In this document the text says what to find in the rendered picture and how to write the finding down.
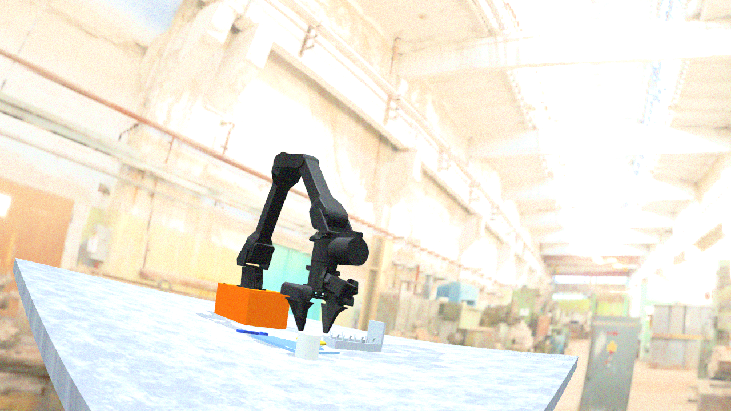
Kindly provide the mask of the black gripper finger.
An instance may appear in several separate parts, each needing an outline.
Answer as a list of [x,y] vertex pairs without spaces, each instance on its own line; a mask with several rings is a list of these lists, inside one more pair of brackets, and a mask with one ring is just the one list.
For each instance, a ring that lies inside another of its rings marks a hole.
[[306,318],[308,314],[308,309],[314,303],[309,301],[301,301],[299,299],[293,299],[292,297],[285,297],[285,299],[287,299],[287,301],[289,302],[298,331],[303,331],[307,320]]
[[329,331],[331,330],[331,326],[334,324],[337,316],[341,311],[344,311],[345,309],[348,308],[321,303],[323,333],[329,333]]

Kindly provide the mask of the white cylinder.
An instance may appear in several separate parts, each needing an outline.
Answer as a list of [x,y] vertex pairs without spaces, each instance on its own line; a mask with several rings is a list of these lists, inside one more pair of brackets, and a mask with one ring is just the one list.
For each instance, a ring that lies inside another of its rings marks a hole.
[[295,356],[309,361],[317,361],[321,335],[298,331]]

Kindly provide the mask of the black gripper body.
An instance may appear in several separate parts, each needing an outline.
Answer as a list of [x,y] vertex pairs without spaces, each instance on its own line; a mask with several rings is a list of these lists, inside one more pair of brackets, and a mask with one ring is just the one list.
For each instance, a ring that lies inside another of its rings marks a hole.
[[[339,297],[336,296],[334,292],[329,291],[326,287],[324,289],[319,289],[316,286],[318,286],[318,280],[320,278],[320,275],[322,274],[323,269],[326,270],[326,267],[331,269],[331,274],[335,274],[337,276],[340,276],[340,271],[337,271],[337,266],[327,263],[321,263],[316,261],[311,261],[311,265],[306,265],[306,270],[309,270],[309,277],[308,277],[308,283],[307,284],[296,284],[296,283],[283,283],[281,286],[281,293],[285,296],[290,296],[293,299],[299,299],[301,301],[309,301],[313,297],[315,299],[322,299],[326,302],[326,304],[332,305],[332,306],[354,306],[354,297],[351,298],[351,301],[346,299],[345,297]],[[316,294],[314,292],[317,292]],[[322,296],[323,293],[323,296]],[[322,296],[322,297],[321,297]]]

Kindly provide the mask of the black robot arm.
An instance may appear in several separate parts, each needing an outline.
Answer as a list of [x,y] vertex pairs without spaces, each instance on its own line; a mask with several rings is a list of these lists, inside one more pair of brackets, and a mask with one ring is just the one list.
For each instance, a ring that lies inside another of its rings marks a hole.
[[[367,261],[369,250],[363,240],[363,233],[352,230],[348,213],[342,204],[332,197],[316,157],[282,151],[272,161],[271,174],[271,190],[267,195],[256,231],[248,236],[236,258],[237,265],[242,266],[241,284],[236,284],[236,287],[248,289],[251,287],[256,291],[265,291],[263,270],[269,269],[275,250],[271,240],[272,233],[289,190],[299,182],[300,177],[311,202],[308,212],[311,225],[317,230],[309,237],[309,240],[314,242],[311,261],[336,266],[338,264],[359,266]],[[316,287],[319,289],[326,287],[336,296],[351,301],[351,298],[358,294],[358,284],[354,279],[345,281],[331,274],[331,269],[326,267]]]

